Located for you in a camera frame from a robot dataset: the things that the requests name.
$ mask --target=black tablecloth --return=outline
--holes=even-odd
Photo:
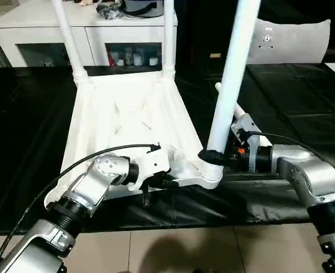
[[[134,70],[88,71],[107,75]],[[221,72],[221,67],[188,67],[176,74],[203,145]],[[12,228],[34,196],[59,173],[75,96],[70,68],[0,69],[0,234]],[[248,66],[239,103],[262,131],[299,139],[335,166],[335,73],[324,64]],[[44,213],[40,203],[20,233]],[[85,231],[306,221],[308,215],[286,181],[225,170],[218,188],[154,192],[148,209],[142,208],[141,195],[106,201]]]

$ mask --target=silver robotic arm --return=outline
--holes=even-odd
[[[162,150],[133,162],[113,154],[96,157],[60,200],[48,205],[47,219],[39,220],[0,263],[0,273],[66,273],[61,258],[70,253],[109,187],[123,184],[139,188],[147,178],[168,170],[168,156]]]
[[[270,172],[293,186],[316,227],[323,253],[331,255],[322,266],[327,273],[335,273],[334,167],[301,146],[260,146],[261,136],[249,134],[259,131],[249,114],[237,119],[231,130],[241,144],[249,145],[249,154],[240,155],[248,163],[249,172]]]

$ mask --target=white countertop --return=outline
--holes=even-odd
[[[123,17],[116,20],[104,20],[96,12],[96,4],[81,7],[73,1],[63,2],[70,26],[72,27],[134,27],[163,26],[163,16],[140,19]],[[59,26],[51,0],[30,0],[0,17],[0,28],[17,27],[57,27]]]

